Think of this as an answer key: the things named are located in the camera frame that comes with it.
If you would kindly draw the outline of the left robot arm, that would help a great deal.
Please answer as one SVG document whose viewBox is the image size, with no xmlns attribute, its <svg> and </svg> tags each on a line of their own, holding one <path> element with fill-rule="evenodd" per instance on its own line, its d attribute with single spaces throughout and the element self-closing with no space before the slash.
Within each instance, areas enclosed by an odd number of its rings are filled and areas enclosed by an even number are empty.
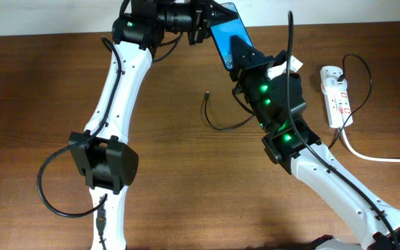
<svg viewBox="0 0 400 250">
<path fill-rule="evenodd" d="M 71 154 L 94 205 L 93 249 L 126 249 L 126 192 L 139 157 L 128 146 L 131 115 L 141 83 L 156 62 L 166 32 L 187 34 L 190 44 L 212 35 L 211 28 L 237 19 L 235 7 L 216 1 L 123 1 L 112 25 L 110 69 L 97 107 L 83 133 L 71 133 Z"/>
</svg>

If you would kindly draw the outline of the blue Galaxy smartphone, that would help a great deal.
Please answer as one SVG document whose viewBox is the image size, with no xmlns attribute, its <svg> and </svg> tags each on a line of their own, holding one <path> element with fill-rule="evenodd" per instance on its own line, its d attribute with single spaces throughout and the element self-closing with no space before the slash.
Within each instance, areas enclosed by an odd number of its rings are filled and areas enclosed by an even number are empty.
<svg viewBox="0 0 400 250">
<path fill-rule="evenodd" d="M 237 19 L 234 19 L 223 24 L 218 24 L 211 27 L 212 37 L 217 47 L 217 51 L 222 59 L 224 68 L 231 71 L 233 68 L 233 58 L 231 50 L 231 38 L 237 36 L 244 40 L 248 45 L 253 46 L 253 43 L 247 33 L 247 30 L 238 14 L 235 4 L 232 2 L 223 3 L 223 7 L 237 13 Z"/>
</svg>

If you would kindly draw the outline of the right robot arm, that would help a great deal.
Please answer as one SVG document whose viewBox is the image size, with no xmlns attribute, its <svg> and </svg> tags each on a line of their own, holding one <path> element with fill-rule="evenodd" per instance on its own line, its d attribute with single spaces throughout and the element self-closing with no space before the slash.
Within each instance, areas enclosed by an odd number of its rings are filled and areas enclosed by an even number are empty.
<svg viewBox="0 0 400 250">
<path fill-rule="evenodd" d="M 262 143 L 270 160 L 314 190 L 353 231 L 362 249 L 400 249 L 400 210 L 343 167 L 307 125 L 300 75 L 268 77 L 268 68 L 286 62 L 288 52 L 265 56 L 234 35 L 231 53 L 235 91 L 244 95 L 266 132 Z"/>
</svg>

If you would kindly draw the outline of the white USB charger plug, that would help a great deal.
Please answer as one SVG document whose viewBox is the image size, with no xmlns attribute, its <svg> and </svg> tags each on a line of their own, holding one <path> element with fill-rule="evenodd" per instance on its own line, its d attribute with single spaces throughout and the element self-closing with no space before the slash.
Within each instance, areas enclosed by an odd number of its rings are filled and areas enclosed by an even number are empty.
<svg viewBox="0 0 400 250">
<path fill-rule="evenodd" d="M 347 91 L 347 80 L 341 78 L 343 71 L 336 66 L 324 66 L 320 70 L 321 89 L 323 94 L 330 92 L 345 92 Z"/>
</svg>

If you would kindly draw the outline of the white power strip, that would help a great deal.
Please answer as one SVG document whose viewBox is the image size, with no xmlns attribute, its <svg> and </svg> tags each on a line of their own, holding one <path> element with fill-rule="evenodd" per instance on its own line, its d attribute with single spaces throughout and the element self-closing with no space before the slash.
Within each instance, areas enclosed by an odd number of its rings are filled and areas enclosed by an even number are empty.
<svg viewBox="0 0 400 250">
<path fill-rule="evenodd" d="M 351 106 L 347 91 L 330 92 L 323 95 L 329 126 L 331 128 L 342 128 L 345 122 L 345 126 L 350 126 L 353 123 L 353 117 L 349 117 Z"/>
</svg>

